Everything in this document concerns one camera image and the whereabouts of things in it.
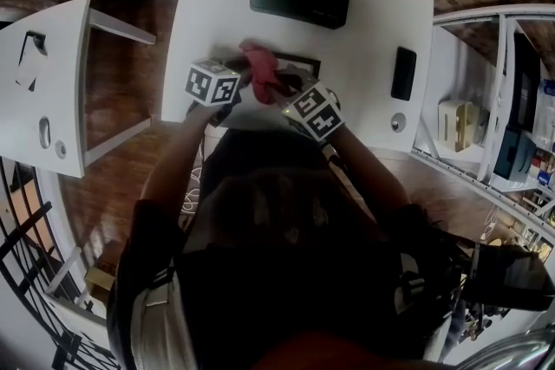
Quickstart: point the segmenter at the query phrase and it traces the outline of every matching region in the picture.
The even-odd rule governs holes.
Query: brown floor
[[[92,31],[87,66],[88,148],[137,123],[160,116],[166,54],[177,0],[97,0],[93,7],[157,35],[147,46]],[[87,167],[83,179],[62,177],[62,195],[75,238],[98,257],[125,243],[134,202],[175,125],[156,122]],[[403,153],[376,153],[412,199],[453,233],[477,239],[491,203]]]

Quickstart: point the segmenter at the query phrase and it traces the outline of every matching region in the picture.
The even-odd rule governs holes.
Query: black frame
[[[0,273],[17,299],[57,345],[55,356],[52,357],[52,368],[63,369],[70,365],[80,370],[120,369],[118,362],[108,350],[89,344],[86,341],[83,342],[81,336],[68,330],[42,298],[42,293],[49,286],[56,272],[62,267],[63,256],[56,244],[48,220],[48,212],[52,208],[52,204],[42,201],[34,167],[32,168],[32,175],[40,205],[35,212],[30,209],[25,184],[23,183],[22,167],[16,163],[14,180],[17,181],[18,188],[21,190],[23,203],[27,211],[27,219],[20,221],[10,195],[10,184],[4,170],[3,159],[0,158],[0,179],[8,199],[11,216],[15,222],[15,228],[9,230],[0,217],[0,230],[4,236],[3,243],[0,244]],[[36,224],[41,220],[46,224],[49,236],[52,239],[53,246],[49,249],[45,248],[36,228]],[[37,243],[27,235],[31,230],[35,233]],[[61,261],[52,256],[54,252]],[[8,255],[14,257],[19,271],[23,274],[21,282],[16,281],[9,267],[4,263]],[[73,301],[79,294],[80,291],[70,274],[64,277],[56,290],[57,296],[65,297],[70,301]]]

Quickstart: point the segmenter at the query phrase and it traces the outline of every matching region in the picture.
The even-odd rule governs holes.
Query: black metal railing
[[[52,368],[120,368],[109,350],[98,347],[87,339],[83,340],[80,335],[70,331],[44,300],[45,289],[63,266],[63,256],[49,224],[48,212],[52,205],[42,201],[35,168],[15,163],[13,178],[8,178],[4,161],[0,158],[0,177],[10,214],[4,220],[0,217],[0,231],[3,236],[3,242],[0,243],[0,273],[17,299],[56,344]],[[38,208],[32,208],[26,187],[36,193],[33,202],[38,201]],[[19,191],[21,199],[16,208],[13,195]],[[25,217],[21,217],[23,208]],[[55,296],[70,302],[78,299],[80,294],[81,291],[69,273],[54,291]]]

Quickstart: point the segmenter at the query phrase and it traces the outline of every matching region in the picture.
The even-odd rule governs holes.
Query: person
[[[120,363],[432,366],[404,359],[422,358],[457,277],[448,279],[447,250],[425,211],[345,125],[328,141],[373,218],[315,141],[230,129],[203,165],[199,206],[183,232],[180,209],[215,111],[189,113],[134,208],[108,304]]]

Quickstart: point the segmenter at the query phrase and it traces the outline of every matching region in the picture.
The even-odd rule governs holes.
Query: white table
[[[89,2],[62,3],[0,30],[0,156],[82,177],[86,165],[150,125],[150,119],[145,120],[85,151],[83,90],[90,27],[150,45],[156,42],[146,31],[89,8]],[[46,35],[48,53],[33,92],[16,84],[28,31]],[[51,143],[46,149],[39,139],[42,117],[49,119]],[[61,144],[65,154],[60,154]]]
[[[433,6],[434,0],[350,0],[346,25],[333,30],[251,11],[249,0],[179,0],[167,55],[162,119],[184,119],[191,103],[184,93],[191,61],[236,54],[243,40],[253,40],[321,61],[320,79],[336,92],[347,124],[361,141],[409,152],[428,77]],[[399,46],[417,54],[410,101],[390,96]],[[396,113],[407,119],[400,133],[391,128]]]

